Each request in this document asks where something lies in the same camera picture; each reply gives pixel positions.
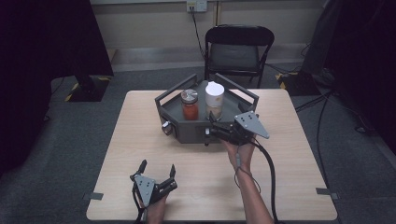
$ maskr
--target gray carpet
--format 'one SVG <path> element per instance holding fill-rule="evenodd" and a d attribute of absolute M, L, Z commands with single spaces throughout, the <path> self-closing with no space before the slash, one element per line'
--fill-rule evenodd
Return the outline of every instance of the gray carpet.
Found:
<path fill-rule="evenodd" d="M 277 66 L 292 70 L 296 64 Z M 50 119 L 30 157 L 0 179 L 0 223 L 91 223 L 85 216 L 89 202 L 82 197 L 94 189 L 126 92 L 167 90 L 191 74 L 202 77 L 203 73 L 203 67 L 116 73 L 98 103 L 65 102 L 76 80 L 55 79 L 53 90 L 62 84 L 51 97 Z M 276 74 L 266 68 L 262 88 L 278 88 Z M 235 81 L 255 86 L 255 79 Z M 291 100 L 297 107 L 315 98 Z M 359 118 L 341 98 L 330 97 L 319 132 L 326 176 L 332 192 L 339 195 L 334 204 L 340 218 L 286 223 L 396 223 L 396 171 L 374 137 L 354 130 Z M 298 113 L 318 162 L 317 127 L 323 104 Z"/>

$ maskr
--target chair backrest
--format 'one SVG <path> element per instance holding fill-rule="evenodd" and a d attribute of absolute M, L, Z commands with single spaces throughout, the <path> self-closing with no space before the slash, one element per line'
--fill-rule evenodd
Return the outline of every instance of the chair backrest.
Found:
<path fill-rule="evenodd" d="M 274 43 L 274 34 L 262 26 L 219 25 L 206 32 L 205 44 L 268 46 Z"/>

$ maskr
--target white wall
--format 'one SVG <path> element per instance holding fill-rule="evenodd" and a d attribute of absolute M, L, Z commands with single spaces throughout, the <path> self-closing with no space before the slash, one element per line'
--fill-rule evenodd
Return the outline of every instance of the white wall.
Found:
<path fill-rule="evenodd" d="M 310 42 L 324 0 L 222 2 L 221 23 L 262 25 L 271 29 L 275 46 Z M 201 42 L 214 25 L 213 2 L 206 13 L 195 14 Z M 185 2 L 92 5 L 109 49 L 191 48 L 197 39 Z"/>

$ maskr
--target wooden table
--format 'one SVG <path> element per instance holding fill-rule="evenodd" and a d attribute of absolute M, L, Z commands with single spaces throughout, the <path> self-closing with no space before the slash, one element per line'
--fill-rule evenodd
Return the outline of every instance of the wooden table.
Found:
<path fill-rule="evenodd" d="M 90 220 L 135 220 L 137 210 L 129 178 L 142 160 L 148 165 L 144 176 L 157 183 L 169 177 L 176 166 L 178 188 L 167 199 L 164 220 L 245 220 L 233 168 L 222 144 L 180 144 L 166 136 L 154 99 L 164 91 L 129 91 L 125 97 L 106 158 L 91 200 Z M 289 95 L 284 90 L 252 90 L 260 96 L 256 113 L 269 139 L 258 137 L 276 168 L 276 211 L 279 220 L 334 220 L 330 196 L 318 195 L 326 188 Z M 271 178 L 265 157 L 257 149 L 252 173 L 262 188 L 271 211 Z"/>

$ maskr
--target white cup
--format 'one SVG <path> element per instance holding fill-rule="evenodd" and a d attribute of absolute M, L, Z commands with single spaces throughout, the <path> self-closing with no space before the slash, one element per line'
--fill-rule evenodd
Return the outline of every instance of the white cup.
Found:
<path fill-rule="evenodd" d="M 212 111 L 216 120 L 221 119 L 224 87 L 214 81 L 208 82 L 205 88 L 206 118 Z"/>

